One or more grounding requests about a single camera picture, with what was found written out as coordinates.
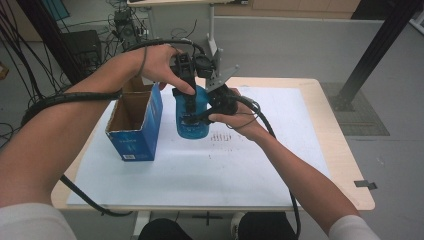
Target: white paper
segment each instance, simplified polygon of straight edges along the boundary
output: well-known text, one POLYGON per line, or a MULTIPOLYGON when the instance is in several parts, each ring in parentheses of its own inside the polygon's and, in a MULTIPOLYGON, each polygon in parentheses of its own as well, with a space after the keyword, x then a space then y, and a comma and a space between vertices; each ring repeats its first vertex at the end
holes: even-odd
MULTIPOLYGON (((257 101, 277 139, 329 177, 299 89, 239 88, 257 101)), ((105 206, 281 207, 291 206, 287 186, 262 150, 221 123, 200 140, 181 138, 175 125, 171 87, 161 92, 164 109, 156 158, 124 162, 105 134, 114 102, 99 121, 76 177, 105 206)), ((72 193, 68 204, 85 204, 72 193)))

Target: hand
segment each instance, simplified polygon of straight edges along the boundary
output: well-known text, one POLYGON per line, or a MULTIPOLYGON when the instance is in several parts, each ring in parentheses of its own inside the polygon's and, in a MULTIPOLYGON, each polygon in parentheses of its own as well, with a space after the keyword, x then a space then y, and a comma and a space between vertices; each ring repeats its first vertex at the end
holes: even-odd
POLYGON ((137 49, 132 52, 136 52, 138 58, 138 69, 141 68, 142 62, 140 59, 143 56, 146 56, 144 59, 144 66, 141 72, 141 75, 155 82, 160 82, 160 88, 163 89, 166 84, 171 84, 174 87, 178 88, 181 92, 193 95, 195 93, 194 89, 190 87, 188 83, 181 80, 172 72, 169 67, 169 62, 172 57, 175 57, 177 54, 182 51, 171 47, 169 45, 157 45, 150 46, 147 48, 137 49))
MULTIPOLYGON (((234 93, 240 96, 240 92, 237 89, 232 89, 234 93)), ((256 141, 258 137, 268 132, 256 121, 254 114, 243 103, 237 103, 238 109, 234 115, 224 114, 211 114, 209 120, 214 122, 225 123, 247 139, 256 141)))

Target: cardboard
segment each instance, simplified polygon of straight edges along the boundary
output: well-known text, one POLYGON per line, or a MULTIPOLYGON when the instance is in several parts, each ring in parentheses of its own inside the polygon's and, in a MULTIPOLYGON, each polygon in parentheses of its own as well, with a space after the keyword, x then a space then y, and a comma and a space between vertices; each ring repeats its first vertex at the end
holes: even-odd
POLYGON ((106 127, 106 135, 124 161, 153 161, 162 117, 159 85, 123 88, 106 127))

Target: blue container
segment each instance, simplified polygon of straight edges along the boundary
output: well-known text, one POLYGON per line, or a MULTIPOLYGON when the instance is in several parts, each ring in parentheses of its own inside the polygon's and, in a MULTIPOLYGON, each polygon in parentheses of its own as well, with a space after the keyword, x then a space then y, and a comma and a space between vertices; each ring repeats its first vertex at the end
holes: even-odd
POLYGON ((177 131, 182 138, 186 139, 200 139, 204 138, 209 133, 209 125, 198 122, 194 124, 189 124, 184 121, 185 117, 190 117, 193 115, 198 115, 206 111, 209 97, 205 89, 196 85, 196 112, 187 113, 185 108, 185 99, 183 95, 175 96, 176 100, 176 122, 177 122, 177 131))

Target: black metal frame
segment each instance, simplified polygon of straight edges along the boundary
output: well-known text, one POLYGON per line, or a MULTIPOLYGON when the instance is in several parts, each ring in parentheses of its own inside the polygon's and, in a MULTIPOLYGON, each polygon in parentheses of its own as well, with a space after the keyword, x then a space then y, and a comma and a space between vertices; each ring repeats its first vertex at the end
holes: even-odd
POLYGON ((330 104, 334 110, 354 111, 351 103, 355 95, 413 17, 421 2, 422 0, 402 0, 397 2, 339 94, 330 96, 330 104))

